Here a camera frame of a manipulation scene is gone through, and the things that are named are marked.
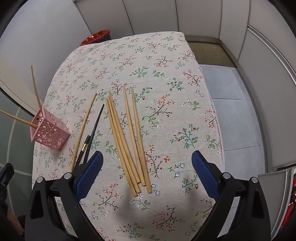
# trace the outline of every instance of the pink basket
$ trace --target pink basket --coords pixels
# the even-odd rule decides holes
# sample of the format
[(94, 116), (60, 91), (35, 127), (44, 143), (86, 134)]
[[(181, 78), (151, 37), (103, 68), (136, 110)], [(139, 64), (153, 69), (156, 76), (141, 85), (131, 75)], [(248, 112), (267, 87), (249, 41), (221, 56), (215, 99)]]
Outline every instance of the pink basket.
[(31, 141), (37, 141), (42, 145), (55, 150), (60, 150), (70, 136), (67, 126), (59, 118), (51, 114), (42, 106), (32, 120), (38, 128), (30, 126)]

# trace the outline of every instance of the trash can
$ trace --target trash can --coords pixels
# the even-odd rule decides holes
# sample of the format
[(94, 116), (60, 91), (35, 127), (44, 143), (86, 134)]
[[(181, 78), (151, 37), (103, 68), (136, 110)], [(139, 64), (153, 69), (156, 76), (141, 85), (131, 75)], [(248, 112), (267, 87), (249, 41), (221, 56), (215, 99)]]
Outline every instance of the trash can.
[(87, 37), (83, 42), (80, 44), (80, 46), (87, 45), (87, 44), (96, 44), (105, 42), (107, 40), (111, 40), (110, 37), (110, 30), (102, 30), (98, 33), (95, 33), (89, 37)]

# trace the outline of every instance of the metal screw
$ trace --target metal screw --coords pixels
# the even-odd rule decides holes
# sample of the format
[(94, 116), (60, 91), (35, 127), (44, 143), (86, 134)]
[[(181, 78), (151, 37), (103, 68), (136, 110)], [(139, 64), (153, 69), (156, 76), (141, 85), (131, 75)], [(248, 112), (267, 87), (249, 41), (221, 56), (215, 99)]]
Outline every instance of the metal screw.
[(251, 180), (252, 180), (252, 182), (253, 182), (253, 183), (257, 183), (257, 182), (258, 182), (258, 179), (257, 179), (257, 178), (255, 178), (255, 177), (252, 177), (252, 179), (251, 179)]
[(231, 175), (228, 172), (225, 172), (225, 173), (223, 173), (223, 177), (225, 179), (229, 179), (229, 178), (231, 178)]
[(70, 172), (67, 172), (65, 175), (64, 175), (64, 178), (65, 179), (70, 179), (72, 177), (72, 174)]
[(38, 177), (36, 181), (37, 181), (38, 183), (42, 182), (42, 181), (43, 181), (43, 177)]

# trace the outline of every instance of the white tablecloth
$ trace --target white tablecloth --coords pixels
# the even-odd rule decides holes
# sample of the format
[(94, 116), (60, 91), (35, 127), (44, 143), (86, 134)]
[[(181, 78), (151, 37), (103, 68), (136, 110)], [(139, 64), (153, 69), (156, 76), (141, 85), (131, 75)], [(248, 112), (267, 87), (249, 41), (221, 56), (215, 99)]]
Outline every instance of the white tablecloth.
[[(74, 50), (56, 72), (44, 103), (66, 123), (71, 136), (60, 152), (35, 144), (32, 184), (39, 176), (56, 179), (70, 170), (94, 92), (98, 96), (82, 141), (91, 134), (111, 91), (133, 153), (123, 86), (130, 108), (131, 88), (135, 91), (153, 193), (140, 185), (142, 193), (132, 196), (105, 108), (90, 153), (101, 151), (104, 165), (81, 205), (105, 240), (190, 240), (214, 204), (192, 167), (191, 154), (200, 150), (221, 171), (224, 160), (213, 103), (183, 33), (141, 34)], [(67, 230), (73, 233), (60, 200), (58, 204)]]

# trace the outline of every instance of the blue gripper pad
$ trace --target blue gripper pad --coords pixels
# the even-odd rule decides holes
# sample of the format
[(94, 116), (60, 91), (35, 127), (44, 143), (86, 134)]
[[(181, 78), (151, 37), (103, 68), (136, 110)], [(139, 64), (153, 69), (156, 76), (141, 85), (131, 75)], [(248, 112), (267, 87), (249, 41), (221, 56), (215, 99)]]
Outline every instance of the blue gripper pad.
[(211, 173), (211, 170), (203, 161), (202, 157), (198, 154), (197, 151), (192, 153), (191, 156), (192, 166), (196, 171), (199, 179), (202, 182), (207, 194), (209, 197), (215, 199), (217, 202), (219, 199), (219, 183), (217, 182), (214, 175)]
[(88, 166), (76, 183), (75, 198), (77, 201), (86, 198), (89, 190), (91, 189), (91, 186), (93, 185), (99, 171), (103, 166), (103, 161), (103, 154), (101, 152), (98, 152), (87, 162)]

